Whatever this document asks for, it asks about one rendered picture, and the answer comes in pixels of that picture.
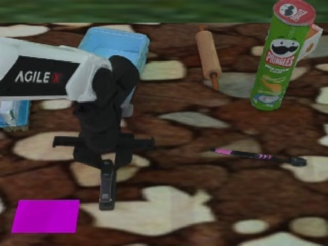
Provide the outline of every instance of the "red can lid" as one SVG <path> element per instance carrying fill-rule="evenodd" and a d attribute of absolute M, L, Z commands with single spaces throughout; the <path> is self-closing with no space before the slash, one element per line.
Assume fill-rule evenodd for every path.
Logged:
<path fill-rule="evenodd" d="M 279 0 L 273 12 L 281 21 L 296 26 L 312 25 L 316 18 L 314 8 L 303 0 Z"/>

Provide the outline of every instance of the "wooden rolling pin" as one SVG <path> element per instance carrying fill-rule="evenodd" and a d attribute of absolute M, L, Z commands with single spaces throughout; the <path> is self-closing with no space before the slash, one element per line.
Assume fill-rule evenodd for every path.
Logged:
<path fill-rule="evenodd" d="M 214 90 L 219 90 L 218 79 L 222 74 L 222 68 L 216 52 L 213 35 L 211 32 L 206 31 L 203 25 L 199 26 L 196 42 L 204 77 L 212 81 Z"/>

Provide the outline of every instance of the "purple paper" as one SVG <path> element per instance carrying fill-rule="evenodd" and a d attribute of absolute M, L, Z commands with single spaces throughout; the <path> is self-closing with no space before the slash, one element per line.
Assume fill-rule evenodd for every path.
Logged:
<path fill-rule="evenodd" d="M 20 200 L 12 233 L 75 233 L 79 200 Z"/>

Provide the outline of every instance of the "robotic arm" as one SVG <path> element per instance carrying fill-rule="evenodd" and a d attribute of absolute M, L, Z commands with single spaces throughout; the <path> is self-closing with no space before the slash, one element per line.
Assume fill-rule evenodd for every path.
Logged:
<path fill-rule="evenodd" d="M 74 146 L 76 161 L 101 169 L 101 210 L 114 209 L 116 171 L 131 162 L 133 149 L 154 146 L 154 139 L 121 132 L 122 117 L 133 113 L 130 98 L 138 82 L 138 69 L 122 56 L 105 59 L 76 48 L 0 38 L 0 100 L 74 102 L 81 133 L 55 137 L 53 147 Z M 102 160 L 107 152 L 116 152 L 114 163 Z"/>

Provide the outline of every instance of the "pringles can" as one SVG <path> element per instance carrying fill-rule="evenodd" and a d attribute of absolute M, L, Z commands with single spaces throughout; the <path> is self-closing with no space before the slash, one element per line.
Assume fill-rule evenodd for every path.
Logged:
<path fill-rule="evenodd" d="M 280 0 L 273 13 L 250 96 L 252 105 L 260 110 L 280 107 L 316 15 L 303 0 Z"/>

